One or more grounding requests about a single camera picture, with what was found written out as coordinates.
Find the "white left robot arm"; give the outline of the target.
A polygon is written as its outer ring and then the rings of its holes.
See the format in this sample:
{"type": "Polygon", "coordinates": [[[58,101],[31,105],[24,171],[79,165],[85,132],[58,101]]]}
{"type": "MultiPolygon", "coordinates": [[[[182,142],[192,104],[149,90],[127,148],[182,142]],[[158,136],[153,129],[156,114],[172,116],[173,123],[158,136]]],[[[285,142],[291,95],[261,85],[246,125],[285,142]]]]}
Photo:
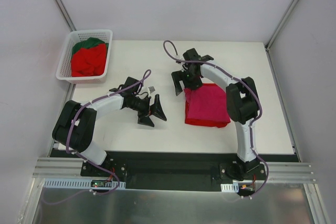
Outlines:
{"type": "Polygon", "coordinates": [[[86,103],[69,100],[65,103],[52,131],[52,138],[66,147],[67,153],[78,154],[83,159],[93,162],[93,170],[99,176],[111,171],[108,153],[93,140],[96,120],[111,112],[129,108],[137,112],[138,124],[154,127],[150,119],[155,116],[163,121],[167,118],[163,112],[160,96],[138,96],[142,82],[127,77],[124,84],[110,89],[106,95],[86,103]]]}

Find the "red t shirt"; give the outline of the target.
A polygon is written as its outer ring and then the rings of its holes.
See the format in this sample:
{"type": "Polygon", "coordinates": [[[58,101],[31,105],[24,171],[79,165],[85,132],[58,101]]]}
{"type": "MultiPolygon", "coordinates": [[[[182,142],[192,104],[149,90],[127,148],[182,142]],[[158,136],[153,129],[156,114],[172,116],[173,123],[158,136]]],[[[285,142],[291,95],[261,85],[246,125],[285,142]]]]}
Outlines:
{"type": "Polygon", "coordinates": [[[230,123],[230,120],[213,121],[213,120],[201,120],[201,119],[185,119],[185,124],[204,127],[217,127],[223,128],[230,123]]]}
{"type": "Polygon", "coordinates": [[[98,44],[91,48],[72,48],[70,61],[72,77],[101,76],[107,61],[108,46],[98,44]]]}

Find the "white perforated plastic basket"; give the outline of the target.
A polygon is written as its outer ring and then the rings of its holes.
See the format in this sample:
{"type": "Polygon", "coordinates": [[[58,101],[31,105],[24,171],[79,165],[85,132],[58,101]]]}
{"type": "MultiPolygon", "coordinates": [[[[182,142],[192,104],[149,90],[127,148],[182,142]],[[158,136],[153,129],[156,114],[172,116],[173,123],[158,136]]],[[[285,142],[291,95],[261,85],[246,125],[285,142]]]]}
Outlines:
{"type": "Polygon", "coordinates": [[[108,72],[109,57],[111,54],[112,38],[113,32],[109,29],[87,29],[70,32],[65,39],[64,46],[60,55],[60,60],[56,71],[56,78],[58,80],[68,81],[72,84],[95,84],[105,82],[108,72]],[[76,43],[84,41],[90,37],[98,38],[109,44],[107,48],[104,72],[99,76],[73,77],[71,75],[72,48],[76,43]]]}

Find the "pink t shirt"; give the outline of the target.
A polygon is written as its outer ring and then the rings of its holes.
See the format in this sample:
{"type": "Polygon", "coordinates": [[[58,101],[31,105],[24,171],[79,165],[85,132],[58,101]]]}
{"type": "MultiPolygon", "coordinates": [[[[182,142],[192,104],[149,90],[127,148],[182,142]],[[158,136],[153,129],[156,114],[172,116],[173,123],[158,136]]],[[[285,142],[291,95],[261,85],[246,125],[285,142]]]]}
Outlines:
{"type": "Polygon", "coordinates": [[[205,83],[197,90],[184,89],[185,119],[230,120],[226,93],[214,83],[205,83]]]}

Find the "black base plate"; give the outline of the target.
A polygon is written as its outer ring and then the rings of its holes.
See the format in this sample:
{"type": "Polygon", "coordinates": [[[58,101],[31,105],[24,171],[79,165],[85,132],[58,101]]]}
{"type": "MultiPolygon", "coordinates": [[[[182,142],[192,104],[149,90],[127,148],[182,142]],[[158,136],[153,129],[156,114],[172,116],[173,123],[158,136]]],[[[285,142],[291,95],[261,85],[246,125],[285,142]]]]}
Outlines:
{"type": "Polygon", "coordinates": [[[111,170],[127,189],[220,191],[238,174],[236,154],[109,151],[111,170]]]}

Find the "right aluminium frame post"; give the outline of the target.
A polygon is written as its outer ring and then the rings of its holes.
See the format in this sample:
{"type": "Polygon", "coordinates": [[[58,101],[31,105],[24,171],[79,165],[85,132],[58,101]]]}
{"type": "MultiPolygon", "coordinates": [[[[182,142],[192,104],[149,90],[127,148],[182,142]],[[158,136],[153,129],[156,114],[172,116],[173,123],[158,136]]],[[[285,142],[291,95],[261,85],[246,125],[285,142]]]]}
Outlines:
{"type": "Polygon", "coordinates": [[[297,5],[300,3],[301,0],[291,0],[289,5],[287,6],[285,12],[283,13],[280,21],[278,22],[275,30],[271,34],[269,40],[265,44],[265,50],[268,52],[272,45],[274,44],[275,40],[277,39],[280,32],[285,27],[286,23],[288,22],[289,18],[291,17],[292,13],[295,11],[297,5]]]}

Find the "left aluminium frame post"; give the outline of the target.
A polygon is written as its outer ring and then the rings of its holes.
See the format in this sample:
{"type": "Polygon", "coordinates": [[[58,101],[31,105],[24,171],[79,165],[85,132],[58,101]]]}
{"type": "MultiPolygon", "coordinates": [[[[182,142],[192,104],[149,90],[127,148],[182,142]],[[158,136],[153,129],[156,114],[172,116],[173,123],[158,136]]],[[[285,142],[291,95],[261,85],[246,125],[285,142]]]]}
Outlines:
{"type": "Polygon", "coordinates": [[[72,20],[63,0],[53,0],[57,6],[58,11],[60,12],[66,26],[70,32],[77,31],[76,25],[72,20]]]}

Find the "red t shirt in basket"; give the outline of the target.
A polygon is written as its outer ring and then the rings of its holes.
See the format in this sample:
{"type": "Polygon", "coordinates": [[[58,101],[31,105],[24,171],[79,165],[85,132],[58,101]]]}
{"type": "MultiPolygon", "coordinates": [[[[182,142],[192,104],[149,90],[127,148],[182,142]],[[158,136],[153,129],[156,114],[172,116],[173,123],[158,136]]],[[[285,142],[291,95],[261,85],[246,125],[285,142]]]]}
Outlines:
{"type": "Polygon", "coordinates": [[[70,61],[72,77],[101,76],[107,61],[108,46],[98,44],[91,48],[72,48],[70,61]]]}

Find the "green t shirt in basket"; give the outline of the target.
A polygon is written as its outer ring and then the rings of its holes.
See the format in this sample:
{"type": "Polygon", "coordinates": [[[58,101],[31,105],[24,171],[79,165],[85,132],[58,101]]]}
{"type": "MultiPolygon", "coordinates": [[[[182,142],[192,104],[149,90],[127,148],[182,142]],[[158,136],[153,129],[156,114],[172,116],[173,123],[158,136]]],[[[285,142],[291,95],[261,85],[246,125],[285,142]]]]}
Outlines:
{"type": "Polygon", "coordinates": [[[77,53],[81,48],[90,49],[90,48],[98,46],[99,44],[104,44],[107,49],[109,47],[109,44],[104,42],[103,40],[101,40],[99,38],[89,37],[88,39],[86,39],[84,41],[80,41],[73,46],[72,56],[75,53],[77,53]]]}

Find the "aluminium frame post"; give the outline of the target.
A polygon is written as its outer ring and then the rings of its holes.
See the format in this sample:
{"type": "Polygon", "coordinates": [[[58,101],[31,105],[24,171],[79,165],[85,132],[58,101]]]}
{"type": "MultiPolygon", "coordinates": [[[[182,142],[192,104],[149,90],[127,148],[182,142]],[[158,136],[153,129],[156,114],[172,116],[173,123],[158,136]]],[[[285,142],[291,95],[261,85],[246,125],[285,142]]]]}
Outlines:
{"type": "Polygon", "coordinates": [[[269,40],[265,44],[265,50],[268,52],[272,45],[274,44],[275,40],[277,39],[280,32],[285,27],[286,23],[288,22],[289,18],[291,17],[292,13],[295,11],[297,5],[300,3],[301,0],[291,0],[289,5],[287,6],[285,12],[283,13],[280,21],[278,22],[275,30],[271,34],[269,40]]]}
{"type": "Polygon", "coordinates": [[[70,32],[77,31],[76,25],[72,20],[63,0],[53,0],[57,6],[58,11],[60,12],[66,26],[70,32]]]}

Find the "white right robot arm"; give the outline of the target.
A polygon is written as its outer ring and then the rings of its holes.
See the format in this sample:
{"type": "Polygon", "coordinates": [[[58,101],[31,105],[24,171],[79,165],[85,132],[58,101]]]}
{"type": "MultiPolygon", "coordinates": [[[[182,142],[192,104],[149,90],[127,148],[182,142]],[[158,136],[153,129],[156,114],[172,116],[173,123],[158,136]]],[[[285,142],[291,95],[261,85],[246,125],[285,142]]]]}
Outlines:
{"type": "Polygon", "coordinates": [[[171,74],[175,94],[179,95],[182,92],[180,82],[183,82],[185,88],[199,89],[202,86],[202,78],[209,79],[225,91],[226,109],[230,119],[235,122],[237,157],[241,162],[236,166],[236,174],[241,179],[250,178],[255,173],[251,162],[257,159],[254,127],[256,120],[262,115],[254,79],[234,77],[217,65],[213,57],[201,57],[194,48],[187,50],[183,57],[171,57],[182,66],[181,70],[171,74]]]}

